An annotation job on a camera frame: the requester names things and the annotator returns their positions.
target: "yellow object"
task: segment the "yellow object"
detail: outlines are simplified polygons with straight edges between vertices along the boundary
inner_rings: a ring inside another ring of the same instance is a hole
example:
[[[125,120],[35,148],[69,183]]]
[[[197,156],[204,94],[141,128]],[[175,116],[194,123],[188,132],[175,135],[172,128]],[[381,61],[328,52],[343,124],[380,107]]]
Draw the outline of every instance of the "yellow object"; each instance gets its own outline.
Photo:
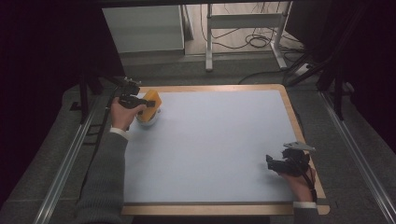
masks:
[[[137,116],[140,121],[147,122],[157,112],[158,107],[160,107],[163,101],[161,101],[160,95],[155,90],[149,90],[148,92],[146,92],[146,95],[143,97],[143,99],[147,101],[155,101],[154,107],[147,107],[145,110],[143,110],[143,113],[141,115]]]

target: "wooden frame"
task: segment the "wooden frame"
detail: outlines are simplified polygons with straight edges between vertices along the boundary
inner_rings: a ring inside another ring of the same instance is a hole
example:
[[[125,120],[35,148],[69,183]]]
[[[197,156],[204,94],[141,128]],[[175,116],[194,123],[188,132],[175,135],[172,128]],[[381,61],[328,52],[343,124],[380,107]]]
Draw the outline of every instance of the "wooden frame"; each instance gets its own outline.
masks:
[[[304,142],[297,118],[292,109],[289,96],[285,88],[278,84],[269,85],[224,85],[224,86],[167,86],[167,87],[141,87],[141,92],[154,89],[158,92],[184,92],[184,91],[266,91],[280,92],[283,103],[289,115],[291,126],[298,141]],[[326,201],[326,195],[321,186],[318,173],[315,187],[318,199]],[[327,204],[318,204],[320,215],[330,212]],[[187,205],[125,205],[121,212],[123,215],[133,216],[273,216],[292,215],[292,204],[187,204]]]

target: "dark background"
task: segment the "dark background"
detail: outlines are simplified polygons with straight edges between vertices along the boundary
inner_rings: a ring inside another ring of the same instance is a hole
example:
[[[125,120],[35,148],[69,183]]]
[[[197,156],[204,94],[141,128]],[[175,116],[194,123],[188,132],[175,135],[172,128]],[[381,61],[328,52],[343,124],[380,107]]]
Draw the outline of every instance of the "dark background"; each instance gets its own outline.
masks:
[[[64,92],[95,69],[124,73],[101,8],[0,2],[3,203],[47,136]]]
[[[396,152],[396,1],[297,1],[286,31],[323,62],[359,2],[368,7],[342,53],[343,75],[355,90],[352,103]]]

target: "person's left hand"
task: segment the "person's left hand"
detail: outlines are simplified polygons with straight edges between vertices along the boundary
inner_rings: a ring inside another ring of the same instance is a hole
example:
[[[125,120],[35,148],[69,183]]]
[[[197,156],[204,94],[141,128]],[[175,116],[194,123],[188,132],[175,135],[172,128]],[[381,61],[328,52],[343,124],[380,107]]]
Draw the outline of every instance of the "person's left hand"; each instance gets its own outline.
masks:
[[[146,109],[145,105],[139,105],[135,108],[128,109],[119,104],[120,97],[115,97],[111,104],[111,126],[126,131],[134,121],[134,117],[139,111]]]
[[[308,184],[302,175],[292,176],[287,174],[278,173],[282,176],[289,184],[291,192],[297,197],[299,202],[313,202],[311,191],[309,190]],[[306,171],[306,175],[315,185],[315,175],[317,171],[311,167]]]

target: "suit jacket sleeve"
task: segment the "suit jacket sleeve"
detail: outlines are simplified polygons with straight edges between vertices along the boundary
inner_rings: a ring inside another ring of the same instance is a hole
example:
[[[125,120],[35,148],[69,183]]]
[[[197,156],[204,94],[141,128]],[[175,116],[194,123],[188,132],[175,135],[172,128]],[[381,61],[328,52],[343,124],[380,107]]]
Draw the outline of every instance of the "suit jacket sleeve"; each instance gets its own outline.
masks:
[[[104,135],[88,170],[73,223],[121,223],[127,144],[117,133]]]
[[[320,224],[317,205],[315,203],[293,203],[294,224]]]

